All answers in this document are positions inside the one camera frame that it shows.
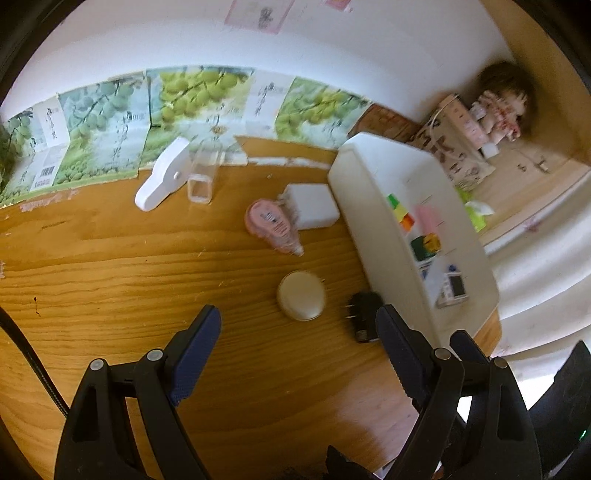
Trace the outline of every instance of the white curtain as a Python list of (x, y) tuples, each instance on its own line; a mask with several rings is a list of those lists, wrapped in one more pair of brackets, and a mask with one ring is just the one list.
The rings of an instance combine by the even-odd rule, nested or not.
[(501, 293), (494, 355), (517, 380), (556, 373), (579, 339), (591, 349), (591, 174), (486, 250)]

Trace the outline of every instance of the white wall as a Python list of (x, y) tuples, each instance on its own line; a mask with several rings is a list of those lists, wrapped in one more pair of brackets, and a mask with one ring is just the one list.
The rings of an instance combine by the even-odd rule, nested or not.
[(232, 0), (86, 0), (21, 72), (0, 116), (58, 92), (150, 67), (227, 64), (296, 74), (422, 120), (442, 91), (470, 91), (511, 53), (478, 0), (295, 0), (269, 35), (223, 21)]

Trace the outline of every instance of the doll hair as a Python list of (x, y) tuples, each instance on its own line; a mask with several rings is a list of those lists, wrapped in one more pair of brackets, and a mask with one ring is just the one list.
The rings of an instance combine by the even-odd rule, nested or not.
[(530, 74), (511, 62), (500, 61), (486, 67), (480, 73), (479, 81), (483, 90), (490, 90), (498, 96), (502, 96), (504, 92), (527, 96), (525, 113), (519, 118), (519, 127), (523, 133), (531, 133), (538, 103), (535, 97), (534, 81)]

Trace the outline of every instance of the wooden table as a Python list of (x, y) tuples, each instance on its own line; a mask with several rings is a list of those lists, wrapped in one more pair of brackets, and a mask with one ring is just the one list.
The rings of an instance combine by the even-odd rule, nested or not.
[[(29, 211), (7, 208), (0, 304), (68, 402), (92, 359), (136, 361), (214, 304), (222, 335), (179, 408), (212, 477), (267, 480), (288, 466), (318, 475), (329, 444), (376, 469), (399, 452), (416, 414), (381, 345), (357, 344), (345, 320), (348, 298), (368, 287), (345, 223), (302, 232), (301, 258), (271, 250), (243, 225), (251, 201), (289, 182), (326, 182), (326, 174), (222, 168), (210, 206), (189, 203), (182, 189), (144, 213), (134, 205), (141, 173), (50, 196), (45, 206), (29, 202)], [(297, 269), (327, 289), (325, 312), (308, 323), (287, 319), (275, 301), (280, 280)], [(490, 353), (498, 319), (481, 333)], [(64, 418), (3, 332), (0, 364), (0, 416), (50, 479)], [(147, 471), (159, 478), (137, 402), (129, 404)]]

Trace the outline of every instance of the round beige lid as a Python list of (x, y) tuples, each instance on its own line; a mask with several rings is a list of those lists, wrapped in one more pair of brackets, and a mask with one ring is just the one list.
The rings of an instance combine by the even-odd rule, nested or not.
[(302, 270), (292, 272), (281, 280), (277, 301), (286, 315), (294, 320), (313, 320), (324, 310), (324, 284), (313, 273)]

